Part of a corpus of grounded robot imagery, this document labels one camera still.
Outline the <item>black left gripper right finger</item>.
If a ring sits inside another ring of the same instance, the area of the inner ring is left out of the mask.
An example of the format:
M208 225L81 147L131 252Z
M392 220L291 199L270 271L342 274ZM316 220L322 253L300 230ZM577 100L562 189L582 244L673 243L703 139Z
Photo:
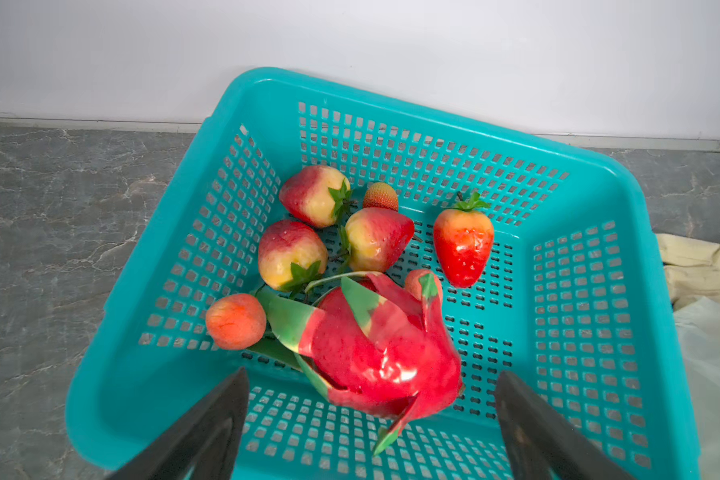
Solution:
M500 373L496 411L515 479L630 479L520 377Z

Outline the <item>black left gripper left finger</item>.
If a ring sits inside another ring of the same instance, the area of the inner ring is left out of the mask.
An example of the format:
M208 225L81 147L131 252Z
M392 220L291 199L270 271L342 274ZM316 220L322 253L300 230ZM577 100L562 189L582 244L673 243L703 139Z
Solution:
M241 368L200 399L111 479L229 479L248 412Z

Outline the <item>white plastic bag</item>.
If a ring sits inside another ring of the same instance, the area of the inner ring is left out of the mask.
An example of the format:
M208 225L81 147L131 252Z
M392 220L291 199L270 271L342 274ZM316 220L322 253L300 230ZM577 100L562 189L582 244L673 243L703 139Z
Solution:
M674 321L691 391L704 479L720 479L720 304L702 297Z

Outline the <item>orange fake peach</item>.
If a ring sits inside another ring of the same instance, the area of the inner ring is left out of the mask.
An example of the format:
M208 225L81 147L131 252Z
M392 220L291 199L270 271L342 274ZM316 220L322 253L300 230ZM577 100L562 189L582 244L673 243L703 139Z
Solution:
M225 350L244 350L259 342L266 329L266 314L252 295L238 293L216 301L206 312L206 327Z

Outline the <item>red fake strawberry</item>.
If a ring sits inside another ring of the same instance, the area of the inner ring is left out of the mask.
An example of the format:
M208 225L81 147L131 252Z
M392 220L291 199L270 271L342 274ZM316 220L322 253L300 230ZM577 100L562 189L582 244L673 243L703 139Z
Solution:
M490 204L477 191L443 210L433 228L435 252L446 279L455 288L470 288L490 258L494 228L483 212Z

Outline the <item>small red fake lychee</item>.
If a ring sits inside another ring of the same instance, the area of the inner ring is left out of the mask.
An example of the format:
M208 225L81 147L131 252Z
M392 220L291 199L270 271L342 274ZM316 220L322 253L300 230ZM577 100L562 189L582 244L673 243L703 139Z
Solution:
M363 198L363 207L398 211L399 200L397 193L392 186L384 182L370 184Z

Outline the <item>teal plastic basket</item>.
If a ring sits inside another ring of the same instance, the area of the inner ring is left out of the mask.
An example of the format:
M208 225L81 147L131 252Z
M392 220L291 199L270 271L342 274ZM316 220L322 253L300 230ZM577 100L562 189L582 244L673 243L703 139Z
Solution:
M206 309L261 282L278 193L328 164L355 198L396 188L416 236L390 276L439 267L437 215L478 192L495 229L478 283L447 287L465 390L374 455L381 421L298 372L219 349ZM494 407L503 371L638 479L696 479L700 446L644 195L606 156L275 68L237 77L203 122L116 282L66 403L71 443L115 470L246 369L238 479L508 479Z

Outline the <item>yellow work glove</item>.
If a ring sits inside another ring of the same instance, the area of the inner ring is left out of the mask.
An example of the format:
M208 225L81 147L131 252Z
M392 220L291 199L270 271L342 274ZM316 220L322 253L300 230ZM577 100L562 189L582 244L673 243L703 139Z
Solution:
M674 310L701 297L720 304L720 243L657 234Z

